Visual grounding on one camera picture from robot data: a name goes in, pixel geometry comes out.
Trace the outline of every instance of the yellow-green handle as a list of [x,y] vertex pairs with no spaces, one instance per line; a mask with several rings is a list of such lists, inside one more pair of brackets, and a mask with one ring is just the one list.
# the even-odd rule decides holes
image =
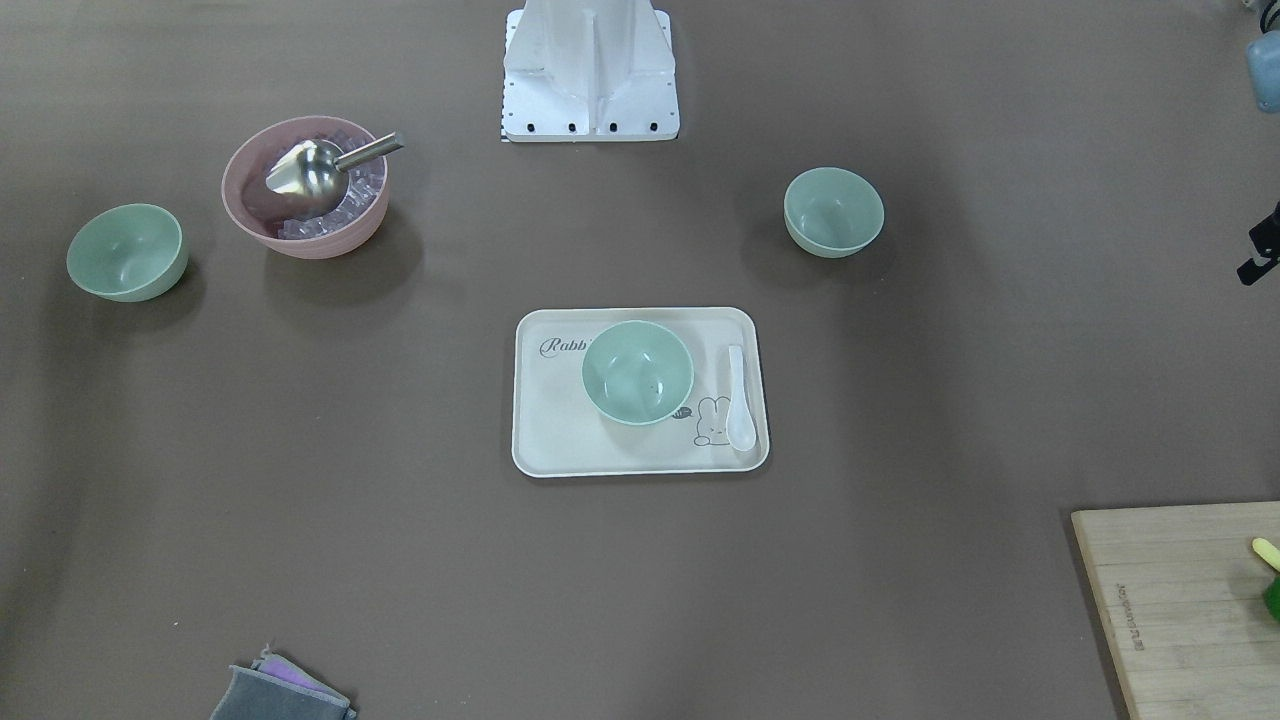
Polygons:
[[1258,553],[1258,557],[1267,561],[1267,565],[1280,573],[1280,550],[1276,546],[1267,542],[1266,538],[1253,538],[1253,552]]

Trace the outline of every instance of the silver scoop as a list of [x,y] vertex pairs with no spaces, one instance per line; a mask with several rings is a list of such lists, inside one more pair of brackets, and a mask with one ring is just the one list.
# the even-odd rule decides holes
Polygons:
[[262,181],[250,181],[244,209],[265,223],[319,218],[347,196],[347,170],[401,147],[398,132],[346,154],[328,140],[305,140],[276,160]]

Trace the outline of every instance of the black cable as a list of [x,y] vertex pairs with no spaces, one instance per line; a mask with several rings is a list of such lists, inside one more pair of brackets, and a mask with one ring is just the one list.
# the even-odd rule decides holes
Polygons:
[[1262,35],[1266,35],[1271,29],[1271,23],[1276,22],[1276,15],[1271,14],[1271,10],[1276,6],[1277,1],[1280,0],[1271,0],[1267,3],[1267,6],[1262,9],[1262,15],[1258,18],[1258,29],[1262,31]]

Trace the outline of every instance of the mint green bowl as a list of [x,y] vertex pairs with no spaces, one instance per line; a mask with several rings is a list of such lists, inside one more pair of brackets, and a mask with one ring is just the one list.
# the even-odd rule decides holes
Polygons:
[[841,168],[814,168],[791,181],[782,199],[782,217],[800,247],[819,258],[846,258],[879,234],[884,204],[861,176]]
[[182,225],[164,208],[120,205],[93,218],[72,238],[67,273],[86,292],[140,302],[173,287],[187,269]]
[[627,320],[588,346],[582,387],[605,418],[650,425],[689,400],[694,359],[676,333],[648,320]]

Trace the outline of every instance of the spoon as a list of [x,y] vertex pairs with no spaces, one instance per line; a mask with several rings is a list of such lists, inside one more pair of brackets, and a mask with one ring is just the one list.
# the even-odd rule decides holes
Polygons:
[[404,142],[398,132],[346,154],[328,140],[305,140],[276,160],[262,183],[250,181],[244,209],[268,223],[319,218],[347,196],[347,170],[401,147]]
[[1266,560],[1267,565],[1280,573],[1280,550],[1271,544],[1266,538],[1253,538],[1253,552],[1258,553],[1258,557]]
[[732,379],[728,398],[728,421],[724,434],[728,443],[739,452],[755,447],[755,421],[751,409],[746,406],[746,380],[742,372],[742,346],[728,346],[728,370]]

